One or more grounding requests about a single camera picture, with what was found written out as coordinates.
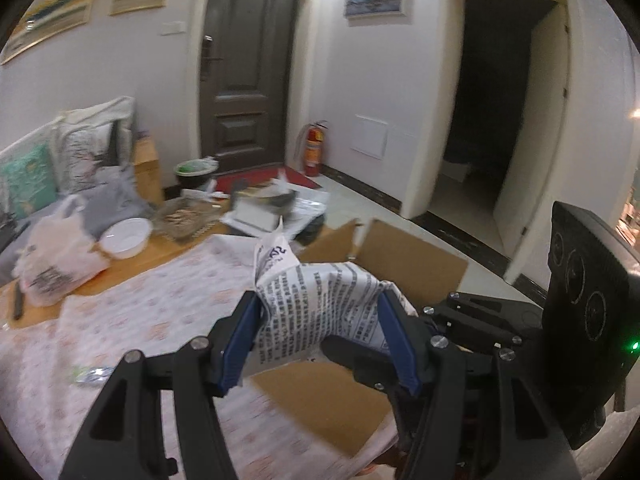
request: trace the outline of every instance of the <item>door panel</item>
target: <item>door panel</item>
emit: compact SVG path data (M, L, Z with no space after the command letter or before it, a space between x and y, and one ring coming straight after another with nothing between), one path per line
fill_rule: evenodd
M538 206L551 169L564 117L569 72L566 7L558 4L533 29L522 129L494 218L505 256L513 256Z
M200 147L221 172L284 161L296 1L209 0Z

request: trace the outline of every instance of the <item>brown cardboard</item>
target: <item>brown cardboard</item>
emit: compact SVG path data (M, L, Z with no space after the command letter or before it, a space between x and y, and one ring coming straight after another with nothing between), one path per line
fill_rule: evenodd
M343 262L353 249L356 221L323 235L299 255L301 262ZM356 263L391 280L415 308L456 290L467 262L379 220L372 222ZM347 456L355 456L391 406L383 394L356 383L332 363L295 363L254 377L281 410Z

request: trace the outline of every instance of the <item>sofa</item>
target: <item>sofa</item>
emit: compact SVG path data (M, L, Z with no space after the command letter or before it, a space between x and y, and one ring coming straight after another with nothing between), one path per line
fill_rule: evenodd
M17 219L18 232L28 224L0 253L0 286L14 278L34 225L70 194L84 199L84 228L96 239L116 222L153 214L136 190L134 112L126 96L63 112L0 152L0 214Z

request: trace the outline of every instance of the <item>door handle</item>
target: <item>door handle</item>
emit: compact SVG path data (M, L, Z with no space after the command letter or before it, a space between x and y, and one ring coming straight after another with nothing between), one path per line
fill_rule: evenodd
M220 61L221 57L214 57L211 55L211 47L213 45L213 38L211 36L205 36L202 39L202 56L200 59L200 80L206 81L210 75L211 61Z

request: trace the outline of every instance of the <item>fire extinguisher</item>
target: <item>fire extinguisher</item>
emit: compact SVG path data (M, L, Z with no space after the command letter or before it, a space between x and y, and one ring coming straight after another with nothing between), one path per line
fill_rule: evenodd
M306 176L318 176L320 174L322 142L324 141L326 130L327 126L324 121L307 124L302 130L301 140L306 140L305 156L303 159Z

